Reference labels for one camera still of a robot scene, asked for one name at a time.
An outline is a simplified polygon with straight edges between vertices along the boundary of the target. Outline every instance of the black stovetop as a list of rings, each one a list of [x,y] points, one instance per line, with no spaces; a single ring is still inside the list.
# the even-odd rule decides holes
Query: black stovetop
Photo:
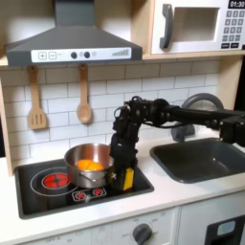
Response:
[[[80,209],[154,190],[138,168],[135,170],[134,186],[127,191],[118,191],[110,186],[79,188],[69,182],[62,159],[17,167],[15,181],[19,216],[22,219]]]

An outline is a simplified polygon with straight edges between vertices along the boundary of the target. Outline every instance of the yellow object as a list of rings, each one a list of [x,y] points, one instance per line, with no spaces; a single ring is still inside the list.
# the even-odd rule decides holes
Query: yellow object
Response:
[[[88,159],[79,160],[77,167],[80,170],[90,170],[90,171],[103,170],[103,165]]]
[[[128,168],[126,170],[126,177],[125,177],[123,190],[131,189],[133,187],[133,183],[134,183],[134,169]]]

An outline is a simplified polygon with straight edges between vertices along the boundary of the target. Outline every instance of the white countertop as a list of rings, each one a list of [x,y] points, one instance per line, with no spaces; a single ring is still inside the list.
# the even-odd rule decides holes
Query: white countertop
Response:
[[[208,129],[195,139],[216,137]],[[8,177],[5,159],[0,161],[0,244],[17,244],[68,233],[145,212],[167,209],[190,202],[245,190],[245,173],[197,184],[172,180],[149,156],[155,145],[172,143],[171,138],[138,144],[139,167],[153,185],[151,193],[60,212],[29,220],[18,215],[14,177]]]

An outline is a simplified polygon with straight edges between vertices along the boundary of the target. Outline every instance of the red burner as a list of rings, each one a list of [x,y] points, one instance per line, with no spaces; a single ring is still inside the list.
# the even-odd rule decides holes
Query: red burner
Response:
[[[94,189],[93,194],[94,195],[102,195],[103,194],[103,190],[102,189]]]
[[[65,173],[50,174],[43,179],[43,185],[49,189],[64,188],[69,184],[68,177]]]
[[[77,194],[77,199],[84,199],[85,198],[85,194],[83,192],[79,192]]]

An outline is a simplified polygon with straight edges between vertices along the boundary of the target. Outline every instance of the microwave door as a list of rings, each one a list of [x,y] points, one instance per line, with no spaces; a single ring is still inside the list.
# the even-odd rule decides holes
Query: microwave door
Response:
[[[153,54],[221,50],[228,0],[155,2]]]

